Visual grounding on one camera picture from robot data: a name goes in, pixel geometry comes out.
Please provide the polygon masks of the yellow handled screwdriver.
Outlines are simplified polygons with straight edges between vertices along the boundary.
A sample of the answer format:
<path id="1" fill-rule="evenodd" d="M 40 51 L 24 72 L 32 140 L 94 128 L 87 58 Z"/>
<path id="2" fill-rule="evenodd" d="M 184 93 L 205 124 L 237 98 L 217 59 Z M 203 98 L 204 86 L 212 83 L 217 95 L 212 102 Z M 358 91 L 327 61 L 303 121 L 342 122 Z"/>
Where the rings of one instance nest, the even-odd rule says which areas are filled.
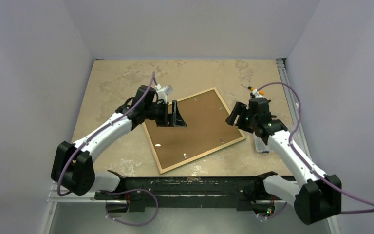
<path id="1" fill-rule="evenodd" d="M 247 86 L 247 85 L 244 85 L 242 84 L 243 87 L 245 87 L 246 89 L 250 90 L 250 91 L 253 91 L 255 90 L 256 88 L 255 87 L 252 87 L 252 86 Z M 264 91 L 262 90 L 258 90 L 262 95 L 264 95 Z"/>

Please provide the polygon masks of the green wooden picture frame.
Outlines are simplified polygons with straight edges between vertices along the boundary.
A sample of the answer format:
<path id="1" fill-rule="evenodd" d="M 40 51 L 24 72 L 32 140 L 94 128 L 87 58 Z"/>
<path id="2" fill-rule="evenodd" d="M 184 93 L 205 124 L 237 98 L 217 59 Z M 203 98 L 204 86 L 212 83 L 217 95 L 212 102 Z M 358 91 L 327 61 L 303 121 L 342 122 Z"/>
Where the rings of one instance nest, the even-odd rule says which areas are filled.
<path id="1" fill-rule="evenodd" d="M 215 87 L 178 100 L 178 108 L 187 127 L 157 127 L 151 120 L 143 123 L 160 174 L 246 139 L 243 131 L 226 123 L 230 110 Z"/>

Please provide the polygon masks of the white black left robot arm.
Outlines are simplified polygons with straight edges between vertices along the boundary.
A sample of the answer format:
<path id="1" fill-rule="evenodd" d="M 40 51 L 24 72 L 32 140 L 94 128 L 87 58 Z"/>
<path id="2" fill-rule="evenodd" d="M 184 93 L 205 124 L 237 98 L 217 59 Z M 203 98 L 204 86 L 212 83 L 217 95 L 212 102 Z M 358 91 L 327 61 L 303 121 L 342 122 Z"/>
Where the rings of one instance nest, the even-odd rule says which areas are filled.
<path id="1" fill-rule="evenodd" d="M 51 171 L 58 195 L 104 191 L 113 199 L 121 199 L 126 192 L 126 186 L 120 183 L 122 176 L 111 170 L 97 173 L 94 162 L 120 137 L 146 120 L 154 121 L 158 127 L 185 127 L 177 101 L 168 102 L 172 90 L 171 86 L 142 85 L 94 131 L 73 143 L 60 143 Z"/>

